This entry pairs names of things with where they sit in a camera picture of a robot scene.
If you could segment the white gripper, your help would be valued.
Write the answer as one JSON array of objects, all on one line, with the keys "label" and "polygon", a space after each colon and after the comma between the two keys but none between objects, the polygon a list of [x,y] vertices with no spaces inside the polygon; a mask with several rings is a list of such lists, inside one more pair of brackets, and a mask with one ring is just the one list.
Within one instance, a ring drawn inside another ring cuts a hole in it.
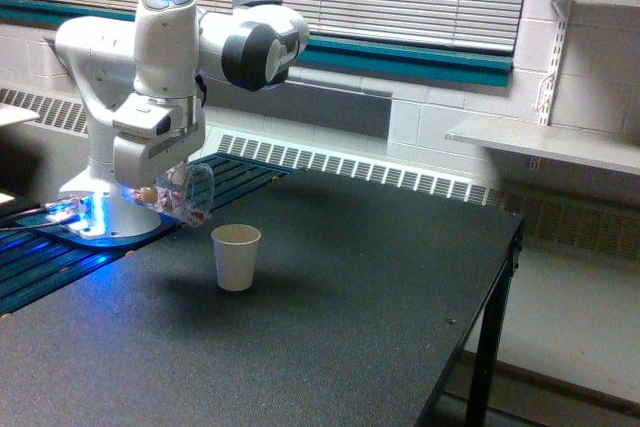
[{"label": "white gripper", "polygon": [[113,116],[114,175],[127,187],[152,184],[188,159],[205,141],[205,115],[197,97],[163,99],[130,94]]}]

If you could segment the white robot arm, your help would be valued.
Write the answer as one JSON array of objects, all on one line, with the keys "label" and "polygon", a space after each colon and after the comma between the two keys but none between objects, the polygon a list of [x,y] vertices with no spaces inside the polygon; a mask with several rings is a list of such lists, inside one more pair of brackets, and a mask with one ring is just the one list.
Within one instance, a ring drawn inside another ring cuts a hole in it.
[{"label": "white robot arm", "polygon": [[92,240],[141,236],[163,217],[203,224],[214,175],[188,160],[206,139],[206,81],[248,92],[280,85],[309,33],[283,0],[232,0],[228,14],[195,0],[139,0],[130,21],[64,22],[54,48],[81,95],[89,151],[60,190],[73,208],[49,220]]}]

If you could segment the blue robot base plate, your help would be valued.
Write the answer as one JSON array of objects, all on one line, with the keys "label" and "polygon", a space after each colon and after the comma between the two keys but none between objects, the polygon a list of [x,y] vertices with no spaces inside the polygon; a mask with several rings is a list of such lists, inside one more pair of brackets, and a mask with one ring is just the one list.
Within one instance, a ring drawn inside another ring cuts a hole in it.
[{"label": "blue robot base plate", "polygon": [[43,224],[50,223],[47,219],[47,213],[35,209],[33,212],[25,214],[24,212],[5,215],[1,218],[3,225],[14,223],[18,227],[28,227],[32,233],[38,236],[44,236],[51,240],[61,241],[73,246],[88,247],[92,249],[107,250],[131,250],[147,245],[164,235],[170,233],[177,226],[175,220],[161,216],[160,225],[154,230],[141,235],[122,237],[108,234],[103,237],[82,237],[77,232],[67,229],[67,225],[76,221],[82,221],[81,215],[76,212],[58,212],[58,217],[62,220],[61,224],[43,227]]}]

